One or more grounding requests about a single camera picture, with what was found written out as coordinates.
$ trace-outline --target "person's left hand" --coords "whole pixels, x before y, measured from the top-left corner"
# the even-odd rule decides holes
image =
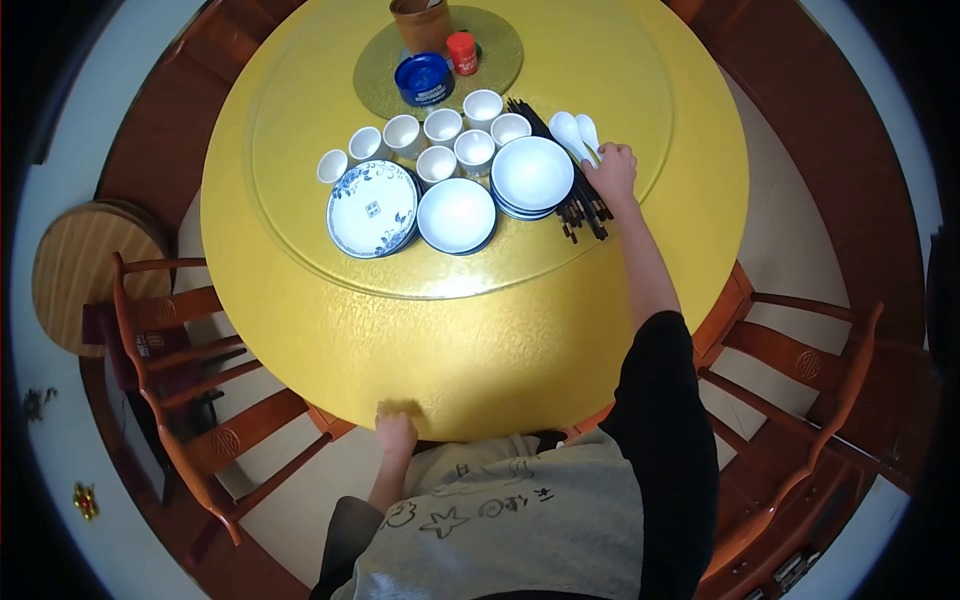
[[[417,427],[406,413],[390,413],[383,402],[376,405],[376,438],[384,454],[409,458],[417,445]]]

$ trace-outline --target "white cup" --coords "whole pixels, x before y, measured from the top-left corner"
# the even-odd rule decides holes
[[[490,125],[490,135],[496,143],[497,150],[503,148],[503,145],[507,142],[518,137],[526,137],[533,132],[530,121],[515,112],[504,112],[493,119],[493,124]]]
[[[420,121],[412,114],[399,114],[387,121],[383,128],[383,141],[401,158],[413,160],[427,147],[426,135]]]
[[[417,175],[432,187],[457,173],[457,156],[446,146],[431,146],[417,159]]]
[[[383,135],[376,127],[362,127],[350,138],[347,145],[350,155],[358,161],[386,160],[390,158],[390,147],[383,143]]]
[[[492,89],[478,89],[470,92],[464,99],[464,114],[472,130],[490,132],[499,114],[503,112],[503,98]]]
[[[453,142],[464,130],[464,119],[453,108],[440,108],[427,115],[423,132],[434,146],[446,146],[453,150]]]
[[[317,163],[317,180],[320,183],[335,184],[344,176],[347,169],[357,163],[352,156],[339,148],[326,153]]]
[[[495,150],[493,138],[481,130],[463,132],[453,144],[453,154],[457,156],[464,173],[474,177],[483,177],[490,172]]]

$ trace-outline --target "round dining table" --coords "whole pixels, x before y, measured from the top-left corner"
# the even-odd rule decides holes
[[[392,26],[388,4],[306,2],[230,91],[201,192],[224,310],[280,381],[358,425],[373,428],[379,401],[408,411],[427,440],[580,422],[613,401],[636,332],[616,221],[604,241],[577,229],[574,245],[553,216],[500,214],[471,256],[419,240],[357,260],[329,239],[317,162],[385,124],[352,81],[365,46]],[[586,113],[601,141],[633,147],[636,197],[694,332],[730,276],[749,188],[739,115],[707,50],[660,0],[461,4],[506,20],[522,41],[505,96],[544,121]]]

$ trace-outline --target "person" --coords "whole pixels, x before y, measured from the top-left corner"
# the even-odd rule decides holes
[[[636,331],[610,413],[540,452],[537,437],[514,435],[414,456],[413,423],[381,411],[368,539],[339,573],[322,569],[311,598],[693,596],[717,522],[716,446],[680,303],[634,197],[636,158],[623,144],[600,153],[583,168],[617,223]]]

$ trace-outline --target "black sleeve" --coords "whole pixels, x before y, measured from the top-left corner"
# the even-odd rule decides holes
[[[692,598],[713,553],[719,472],[680,313],[661,312],[643,324],[614,397],[599,426],[633,463],[640,484],[640,598]]]

